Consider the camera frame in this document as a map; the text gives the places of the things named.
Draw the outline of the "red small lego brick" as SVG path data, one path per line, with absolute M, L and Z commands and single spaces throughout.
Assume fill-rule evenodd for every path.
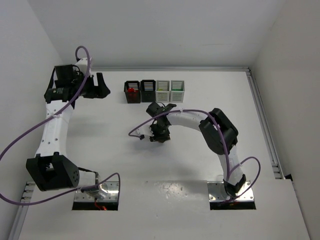
M 127 90 L 129 93 L 135 93 L 136 92 L 136 90 L 134 89 L 134 88 L 128 88 L 128 90 Z

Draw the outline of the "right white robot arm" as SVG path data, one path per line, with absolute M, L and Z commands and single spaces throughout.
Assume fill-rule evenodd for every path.
M 204 112 L 204 116 L 201 116 L 199 110 L 171 112 L 176 106 L 173 103 L 160 106 L 153 102 L 147 107 L 146 112 L 156 121 L 150 126 L 149 140 L 159 143 L 170 140 L 169 127 L 174 125 L 200 131 L 209 149 L 219 157 L 226 193 L 235 197 L 246 180 L 243 173 L 231 177 L 231 170 L 237 164 L 232 160 L 231 150 L 238 142 L 238 130 L 219 108 Z

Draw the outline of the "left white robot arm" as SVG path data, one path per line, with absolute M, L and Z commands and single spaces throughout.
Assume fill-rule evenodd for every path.
M 80 64 L 58 65 L 53 69 L 44 94 L 46 120 L 39 148 L 26 161 L 26 169 L 42 191 L 71 189 L 80 181 L 79 168 L 67 157 L 68 126 L 75 109 L 71 102 L 84 84 L 80 96 L 103 99 L 110 94 L 101 72 L 85 78 L 87 67 Z

